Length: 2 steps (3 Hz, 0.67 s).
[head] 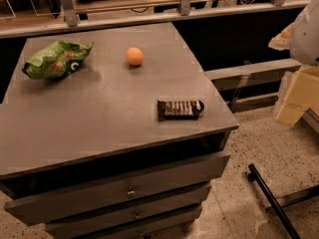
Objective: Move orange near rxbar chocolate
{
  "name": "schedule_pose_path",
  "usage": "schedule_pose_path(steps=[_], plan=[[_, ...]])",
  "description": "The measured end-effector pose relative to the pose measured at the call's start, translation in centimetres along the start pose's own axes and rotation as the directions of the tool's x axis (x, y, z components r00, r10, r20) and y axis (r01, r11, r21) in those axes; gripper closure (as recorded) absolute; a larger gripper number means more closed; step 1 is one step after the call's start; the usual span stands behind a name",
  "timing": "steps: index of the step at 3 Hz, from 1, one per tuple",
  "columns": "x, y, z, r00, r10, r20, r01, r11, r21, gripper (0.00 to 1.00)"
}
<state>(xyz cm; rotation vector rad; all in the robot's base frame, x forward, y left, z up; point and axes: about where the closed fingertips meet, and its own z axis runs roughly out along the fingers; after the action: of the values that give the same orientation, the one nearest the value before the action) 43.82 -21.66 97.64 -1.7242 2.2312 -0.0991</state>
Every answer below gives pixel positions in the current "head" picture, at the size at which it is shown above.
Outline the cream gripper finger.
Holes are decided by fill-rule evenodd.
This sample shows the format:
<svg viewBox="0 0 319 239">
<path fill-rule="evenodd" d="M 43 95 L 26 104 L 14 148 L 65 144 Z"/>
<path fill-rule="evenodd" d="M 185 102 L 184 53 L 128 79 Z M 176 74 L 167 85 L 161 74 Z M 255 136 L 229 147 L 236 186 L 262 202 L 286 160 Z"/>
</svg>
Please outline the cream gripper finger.
<svg viewBox="0 0 319 239">
<path fill-rule="evenodd" d="M 270 40 L 268 47 L 277 51 L 289 50 L 292 29 L 293 24 L 288 25 Z"/>
</svg>

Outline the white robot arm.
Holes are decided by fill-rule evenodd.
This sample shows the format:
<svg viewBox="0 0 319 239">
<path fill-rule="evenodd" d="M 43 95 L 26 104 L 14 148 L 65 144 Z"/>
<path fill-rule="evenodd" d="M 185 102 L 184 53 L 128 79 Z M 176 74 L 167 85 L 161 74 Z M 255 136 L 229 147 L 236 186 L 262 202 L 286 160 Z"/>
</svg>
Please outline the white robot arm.
<svg viewBox="0 0 319 239">
<path fill-rule="evenodd" d="M 319 65 L 319 0 L 310 3 L 281 33 L 268 44 L 274 50 L 288 50 L 301 64 Z"/>
</svg>

